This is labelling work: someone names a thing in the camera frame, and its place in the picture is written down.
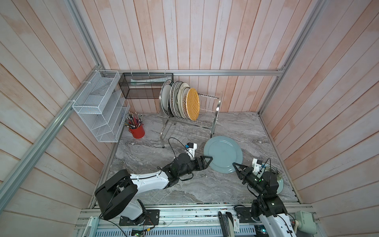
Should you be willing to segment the grey-green round plate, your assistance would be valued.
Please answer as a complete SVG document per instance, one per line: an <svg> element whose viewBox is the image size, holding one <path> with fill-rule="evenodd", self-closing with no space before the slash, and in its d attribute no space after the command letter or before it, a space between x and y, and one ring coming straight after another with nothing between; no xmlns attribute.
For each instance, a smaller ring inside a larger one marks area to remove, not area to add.
<svg viewBox="0 0 379 237"><path fill-rule="evenodd" d="M205 156L212 157L209 167L219 173L233 173L233 163L242 164L243 153L240 146L231 138L216 136L209 139L203 149Z"/></svg>

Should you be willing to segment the steel two-tier dish rack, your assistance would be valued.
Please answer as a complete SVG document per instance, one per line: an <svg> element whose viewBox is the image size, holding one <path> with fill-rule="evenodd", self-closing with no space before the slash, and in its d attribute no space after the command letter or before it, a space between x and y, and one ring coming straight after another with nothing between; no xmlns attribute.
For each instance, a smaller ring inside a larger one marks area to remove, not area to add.
<svg viewBox="0 0 379 237"><path fill-rule="evenodd" d="M197 120L170 117L164 111L158 114L163 127L159 134L160 144L165 147L169 137L175 137L182 143L193 142L201 145L212 138L220 113L222 99L207 94L199 94L200 114Z"/></svg>

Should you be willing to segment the yellow woven round plate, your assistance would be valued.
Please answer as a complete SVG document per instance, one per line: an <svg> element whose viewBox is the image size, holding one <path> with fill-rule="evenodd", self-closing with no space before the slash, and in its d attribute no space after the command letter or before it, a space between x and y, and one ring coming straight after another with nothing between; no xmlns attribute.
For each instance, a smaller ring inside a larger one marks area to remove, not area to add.
<svg viewBox="0 0 379 237"><path fill-rule="evenodd" d="M197 120L200 113L200 100L197 91L190 88L186 96L186 109L190 120Z"/></svg>

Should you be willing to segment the small orange sunburst plate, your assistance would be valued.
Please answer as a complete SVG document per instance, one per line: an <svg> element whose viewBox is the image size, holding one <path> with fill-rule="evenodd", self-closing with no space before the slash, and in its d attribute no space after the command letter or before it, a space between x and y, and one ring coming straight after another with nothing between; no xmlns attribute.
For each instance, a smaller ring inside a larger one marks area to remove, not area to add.
<svg viewBox="0 0 379 237"><path fill-rule="evenodd" d="M189 90L190 90L190 87L185 88L182 94L182 110L186 119L190 119L187 112L187 94Z"/></svg>

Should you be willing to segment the white plate green characters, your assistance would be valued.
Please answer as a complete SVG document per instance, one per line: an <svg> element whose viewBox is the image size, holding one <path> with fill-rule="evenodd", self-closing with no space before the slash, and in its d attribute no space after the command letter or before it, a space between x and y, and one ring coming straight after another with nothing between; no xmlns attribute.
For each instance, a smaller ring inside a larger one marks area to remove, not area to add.
<svg viewBox="0 0 379 237"><path fill-rule="evenodd" d="M181 118L181 115L180 115L179 108L178 108L178 103L177 103L177 94L178 94L179 87L180 87L181 84L182 84L182 82L179 81L178 85L175 88L175 94L174 94L174 99L175 99L174 106L175 106L175 110L176 110L176 113L178 115L178 118Z"/></svg>

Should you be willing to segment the cream floral plate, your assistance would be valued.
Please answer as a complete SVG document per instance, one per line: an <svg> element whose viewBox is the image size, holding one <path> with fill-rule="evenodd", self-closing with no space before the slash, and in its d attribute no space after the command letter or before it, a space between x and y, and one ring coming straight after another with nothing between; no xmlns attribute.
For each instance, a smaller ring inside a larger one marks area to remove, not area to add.
<svg viewBox="0 0 379 237"><path fill-rule="evenodd" d="M186 118L184 111L183 111L183 93L184 93L184 90L188 87L189 87L189 85L186 82L182 82L182 84L179 87L178 94L177 94L177 103L178 103L179 112L180 112L181 117L184 119L187 119L187 118Z"/></svg>

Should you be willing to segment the green rim white plate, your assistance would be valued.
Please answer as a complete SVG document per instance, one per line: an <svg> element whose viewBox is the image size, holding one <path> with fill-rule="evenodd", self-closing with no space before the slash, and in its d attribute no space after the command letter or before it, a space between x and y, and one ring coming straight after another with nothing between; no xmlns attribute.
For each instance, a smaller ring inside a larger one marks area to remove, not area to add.
<svg viewBox="0 0 379 237"><path fill-rule="evenodd" d="M160 91L160 97L159 97L161 108L163 112L168 116L170 116L168 106L169 106L169 96L170 96L172 85L173 85L173 81L171 79L166 80L164 84L162 85L162 88Z"/></svg>

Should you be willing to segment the large orange sunburst plate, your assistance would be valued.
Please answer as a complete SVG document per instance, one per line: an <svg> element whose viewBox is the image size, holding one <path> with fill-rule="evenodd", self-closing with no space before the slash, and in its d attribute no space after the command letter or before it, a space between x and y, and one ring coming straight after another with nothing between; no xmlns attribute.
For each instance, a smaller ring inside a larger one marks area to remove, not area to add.
<svg viewBox="0 0 379 237"><path fill-rule="evenodd" d="M178 115L176 113L175 106L174 106L174 102L175 102L174 94L175 94L175 88L178 85L178 83L179 83L179 81L175 81L173 83L171 90L170 90L170 96L169 96L170 110L171 110L171 113L173 114L173 117L175 117L175 118L177 118Z"/></svg>

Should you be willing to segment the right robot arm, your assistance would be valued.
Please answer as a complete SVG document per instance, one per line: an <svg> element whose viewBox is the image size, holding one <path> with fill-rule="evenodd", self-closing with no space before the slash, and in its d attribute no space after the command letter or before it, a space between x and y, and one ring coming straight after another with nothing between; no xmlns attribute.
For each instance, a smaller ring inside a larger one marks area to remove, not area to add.
<svg viewBox="0 0 379 237"><path fill-rule="evenodd" d="M277 175L264 171L258 177L253 167L238 163L233 163L233 166L242 184L255 191L256 199L251 205L252 218L259 218L270 237L295 237L287 209L277 194Z"/></svg>

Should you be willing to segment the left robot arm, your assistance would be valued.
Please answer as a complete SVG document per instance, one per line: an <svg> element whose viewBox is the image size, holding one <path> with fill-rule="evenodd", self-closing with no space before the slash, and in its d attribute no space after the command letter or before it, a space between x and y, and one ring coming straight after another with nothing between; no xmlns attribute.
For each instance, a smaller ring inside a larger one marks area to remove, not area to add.
<svg viewBox="0 0 379 237"><path fill-rule="evenodd" d="M207 169L212 161L210 156L191 159L182 153L154 173L130 174L126 169L120 170L95 191L100 217L111 220L120 215L139 225L147 218L147 211L142 201L135 198L137 194L170 188L182 176Z"/></svg>

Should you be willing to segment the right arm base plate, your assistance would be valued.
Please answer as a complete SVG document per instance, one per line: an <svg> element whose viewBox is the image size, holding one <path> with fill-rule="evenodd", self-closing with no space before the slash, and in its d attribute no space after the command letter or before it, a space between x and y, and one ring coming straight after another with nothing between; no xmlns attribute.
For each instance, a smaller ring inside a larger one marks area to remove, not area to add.
<svg viewBox="0 0 379 237"><path fill-rule="evenodd" d="M240 223L260 223L259 218L253 218L251 208L238 205L234 207L234 210L240 220Z"/></svg>

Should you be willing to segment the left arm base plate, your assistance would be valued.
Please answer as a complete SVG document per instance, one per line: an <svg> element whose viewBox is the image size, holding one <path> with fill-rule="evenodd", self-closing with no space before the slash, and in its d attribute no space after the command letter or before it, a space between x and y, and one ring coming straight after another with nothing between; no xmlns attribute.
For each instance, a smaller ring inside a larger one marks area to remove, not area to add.
<svg viewBox="0 0 379 237"><path fill-rule="evenodd" d="M140 226L140 225L156 226L159 224L159 217L160 217L159 209L148 209L136 220L131 220L126 216L121 216L119 225L120 226Z"/></svg>

